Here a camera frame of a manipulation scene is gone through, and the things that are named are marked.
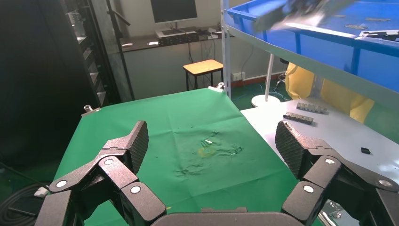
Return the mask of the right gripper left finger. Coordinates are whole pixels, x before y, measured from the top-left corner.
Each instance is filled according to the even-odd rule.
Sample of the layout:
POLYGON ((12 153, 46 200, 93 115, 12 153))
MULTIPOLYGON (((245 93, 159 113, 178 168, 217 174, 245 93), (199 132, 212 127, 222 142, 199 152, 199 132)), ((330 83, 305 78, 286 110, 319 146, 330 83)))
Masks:
POLYGON ((145 121, 107 141, 92 161, 51 183, 35 224, 82 226, 107 201, 128 225, 153 224, 166 214, 166 206, 137 175, 148 143, 145 121))

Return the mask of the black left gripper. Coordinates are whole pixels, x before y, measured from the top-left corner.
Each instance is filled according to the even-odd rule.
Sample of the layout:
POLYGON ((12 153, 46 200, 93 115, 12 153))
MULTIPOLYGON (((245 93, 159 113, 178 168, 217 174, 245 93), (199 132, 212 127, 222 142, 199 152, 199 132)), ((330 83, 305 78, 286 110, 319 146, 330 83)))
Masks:
POLYGON ((354 2, 354 0, 291 0, 290 14, 332 14, 354 2))

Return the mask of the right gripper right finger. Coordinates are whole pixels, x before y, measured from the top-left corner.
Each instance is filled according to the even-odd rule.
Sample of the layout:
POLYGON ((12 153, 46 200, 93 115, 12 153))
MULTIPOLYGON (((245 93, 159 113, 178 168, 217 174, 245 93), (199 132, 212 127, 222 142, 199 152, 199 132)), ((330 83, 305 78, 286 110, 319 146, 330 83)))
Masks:
POLYGON ((278 152, 298 184, 282 211, 310 226, 327 200, 340 204, 361 226, 399 223, 399 186, 344 159, 322 139, 300 134, 288 121, 276 128, 278 152))

